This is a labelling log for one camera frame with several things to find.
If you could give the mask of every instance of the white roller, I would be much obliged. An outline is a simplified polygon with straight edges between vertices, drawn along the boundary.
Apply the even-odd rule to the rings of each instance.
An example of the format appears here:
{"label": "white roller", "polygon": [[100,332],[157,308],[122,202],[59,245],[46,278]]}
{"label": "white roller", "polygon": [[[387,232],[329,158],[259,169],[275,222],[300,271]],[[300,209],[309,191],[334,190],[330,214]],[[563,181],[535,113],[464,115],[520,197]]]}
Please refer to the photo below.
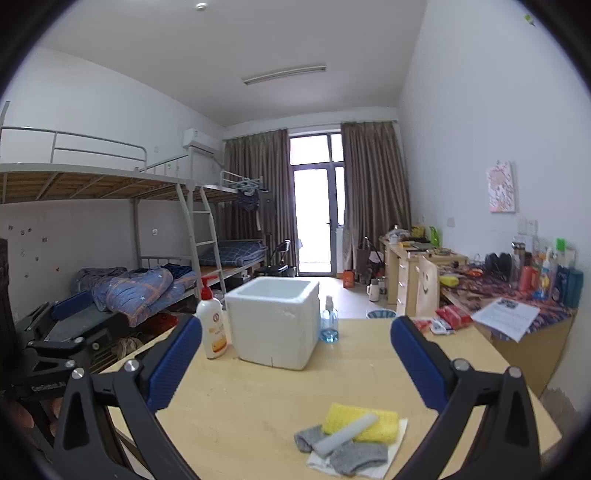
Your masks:
{"label": "white roller", "polygon": [[362,431],[370,428],[379,420],[375,413],[366,413],[360,419],[352,421],[346,427],[333,433],[330,437],[326,437],[319,442],[312,445],[314,451],[321,457],[326,457],[333,452],[337,447],[343,445],[345,442],[352,440]]}

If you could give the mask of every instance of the light switch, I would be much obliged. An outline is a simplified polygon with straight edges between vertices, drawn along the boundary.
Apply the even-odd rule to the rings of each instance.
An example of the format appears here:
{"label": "light switch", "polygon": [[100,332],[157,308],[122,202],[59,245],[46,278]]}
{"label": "light switch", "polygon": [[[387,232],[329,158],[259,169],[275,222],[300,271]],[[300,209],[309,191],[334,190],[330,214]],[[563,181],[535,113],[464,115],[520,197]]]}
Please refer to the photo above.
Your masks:
{"label": "light switch", "polygon": [[517,233],[520,235],[527,235],[527,218],[520,218],[517,220]]}

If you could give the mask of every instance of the black chair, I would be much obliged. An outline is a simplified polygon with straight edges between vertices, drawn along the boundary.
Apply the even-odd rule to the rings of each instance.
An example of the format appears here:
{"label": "black chair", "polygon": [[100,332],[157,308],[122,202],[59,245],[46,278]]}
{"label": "black chair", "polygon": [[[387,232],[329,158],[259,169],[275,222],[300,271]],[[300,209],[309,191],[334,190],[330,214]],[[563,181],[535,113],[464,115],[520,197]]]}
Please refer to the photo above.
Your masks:
{"label": "black chair", "polygon": [[[254,272],[255,277],[295,277],[296,268],[290,267],[285,263],[285,256],[290,250],[291,240],[283,240],[279,245],[275,247],[273,253],[269,257],[269,265],[266,267],[258,268]],[[279,259],[276,264],[272,264],[275,256],[278,255]]]}

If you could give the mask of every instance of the lotion bottle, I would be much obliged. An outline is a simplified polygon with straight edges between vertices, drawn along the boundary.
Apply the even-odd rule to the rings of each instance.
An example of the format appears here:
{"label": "lotion bottle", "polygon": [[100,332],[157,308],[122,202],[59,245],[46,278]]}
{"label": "lotion bottle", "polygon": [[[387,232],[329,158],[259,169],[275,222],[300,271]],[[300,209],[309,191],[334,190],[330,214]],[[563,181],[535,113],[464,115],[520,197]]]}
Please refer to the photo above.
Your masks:
{"label": "lotion bottle", "polygon": [[201,289],[201,301],[197,305],[195,316],[201,320],[205,356],[212,359],[223,355],[228,341],[223,328],[222,304],[213,297],[213,292],[207,284]]}

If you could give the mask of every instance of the glass door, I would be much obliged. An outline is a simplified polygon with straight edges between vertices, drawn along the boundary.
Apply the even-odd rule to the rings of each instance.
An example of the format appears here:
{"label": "glass door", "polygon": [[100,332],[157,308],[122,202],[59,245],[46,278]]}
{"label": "glass door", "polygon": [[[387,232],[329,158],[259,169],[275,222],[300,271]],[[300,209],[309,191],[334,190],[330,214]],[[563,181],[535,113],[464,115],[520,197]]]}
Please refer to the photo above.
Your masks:
{"label": "glass door", "polygon": [[291,139],[300,275],[335,275],[345,188],[340,134]]}

